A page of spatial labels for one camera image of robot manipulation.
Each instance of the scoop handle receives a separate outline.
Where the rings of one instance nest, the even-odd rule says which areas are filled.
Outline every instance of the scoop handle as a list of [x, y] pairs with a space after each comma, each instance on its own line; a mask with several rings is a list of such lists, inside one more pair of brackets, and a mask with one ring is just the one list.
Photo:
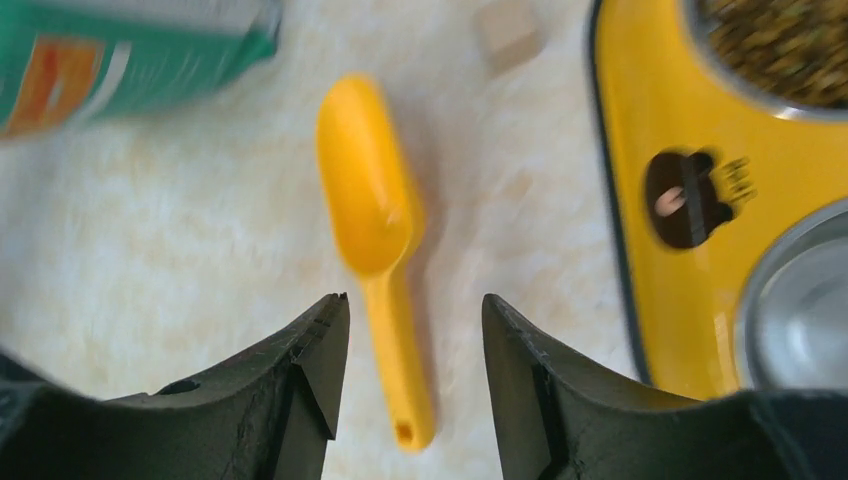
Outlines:
[[435, 420], [421, 355], [415, 342], [405, 272], [363, 284], [377, 368], [398, 445], [419, 452], [435, 435]]

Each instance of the brown bear logo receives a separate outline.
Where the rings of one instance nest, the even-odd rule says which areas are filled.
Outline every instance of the brown bear logo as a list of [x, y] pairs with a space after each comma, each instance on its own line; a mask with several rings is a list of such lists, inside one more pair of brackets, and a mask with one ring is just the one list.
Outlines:
[[692, 155], [665, 151], [648, 165], [648, 215], [657, 236], [669, 247], [695, 248], [706, 242], [713, 230], [733, 220], [733, 208], [719, 201], [710, 178], [715, 164], [715, 157], [701, 150]]

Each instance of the bowl of kibble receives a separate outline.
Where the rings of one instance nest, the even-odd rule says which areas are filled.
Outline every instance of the bowl of kibble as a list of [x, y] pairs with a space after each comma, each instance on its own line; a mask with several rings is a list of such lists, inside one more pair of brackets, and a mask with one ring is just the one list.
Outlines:
[[848, 119], [848, 0], [683, 1], [697, 50], [735, 90]]

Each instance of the scoop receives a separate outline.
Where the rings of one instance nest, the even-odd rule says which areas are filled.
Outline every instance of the scoop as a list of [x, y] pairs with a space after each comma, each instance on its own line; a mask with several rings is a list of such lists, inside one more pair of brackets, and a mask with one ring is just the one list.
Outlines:
[[339, 80], [317, 123], [317, 161], [336, 245], [365, 295], [398, 445], [417, 452], [435, 433], [405, 272], [424, 234], [424, 209], [373, 80], [361, 74]]

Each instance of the marble surface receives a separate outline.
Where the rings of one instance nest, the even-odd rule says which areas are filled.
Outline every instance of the marble surface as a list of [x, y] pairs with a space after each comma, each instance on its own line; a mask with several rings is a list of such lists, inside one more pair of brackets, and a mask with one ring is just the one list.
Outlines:
[[[500, 478], [480, 304], [632, 374], [593, 130], [589, 0], [537, 1], [547, 45], [492, 78], [478, 0], [291, 0], [278, 57], [156, 116], [0, 147], [0, 343], [109, 398], [216, 363], [325, 293], [351, 293], [340, 434], [324, 478]], [[345, 72], [385, 85], [430, 227], [411, 269], [439, 432], [394, 446], [356, 284], [313, 153]]]

